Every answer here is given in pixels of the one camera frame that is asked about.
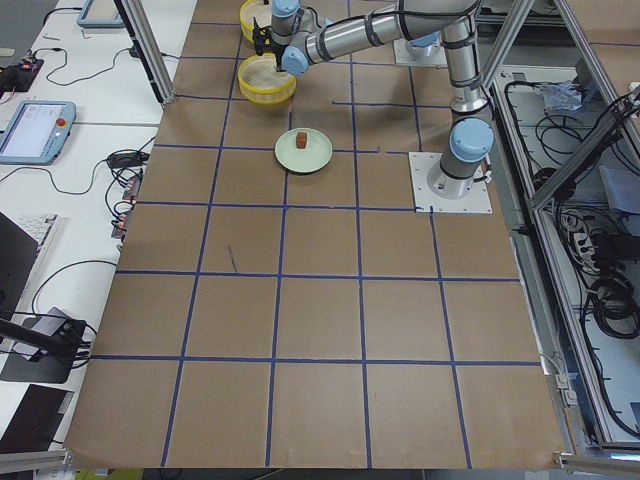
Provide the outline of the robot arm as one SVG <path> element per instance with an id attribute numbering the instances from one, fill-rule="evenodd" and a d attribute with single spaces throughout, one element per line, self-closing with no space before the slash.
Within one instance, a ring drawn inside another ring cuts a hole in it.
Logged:
<path id="1" fill-rule="evenodd" d="M 299 1 L 272 1 L 269 8 L 269 21 L 253 24 L 252 41 L 257 54 L 274 54 L 279 71 L 301 76 L 315 64 L 386 45 L 407 65 L 446 68 L 452 125 L 427 184 L 443 199 L 470 193 L 476 170 L 494 144 L 477 48 L 478 2 L 396 1 L 336 21 Z"/>

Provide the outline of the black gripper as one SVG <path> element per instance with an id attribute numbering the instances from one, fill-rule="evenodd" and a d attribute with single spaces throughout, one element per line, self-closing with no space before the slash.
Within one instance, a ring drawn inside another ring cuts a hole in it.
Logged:
<path id="1" fill-rule="evenodd" d="M 252 41 L 257 56 L 276 52 L 277 44 L 272 38 L 271 26 L 261 26 L 256 18 L 253 18 Z"/>

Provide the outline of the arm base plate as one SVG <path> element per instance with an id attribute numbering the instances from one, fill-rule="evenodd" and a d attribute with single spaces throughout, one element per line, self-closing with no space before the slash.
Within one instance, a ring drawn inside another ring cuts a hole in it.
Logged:
<path id="1" fill-rule="evenodd" d="M 444 48 L 439 40 L 427 47 L 418 47 L 407 40 L 399 39 L 394 41 L 393 46 L 395 63 L 399 66 L 436 69 L 446 69 L 448 67 Z"/>
<path id="2" fill-rule="evenodd" d="M 439 152 L 410 152 L 409 169 L 417 213 L 492 214 L 488 183 L 482 167 L 467 179 L 445 175 Z"/>

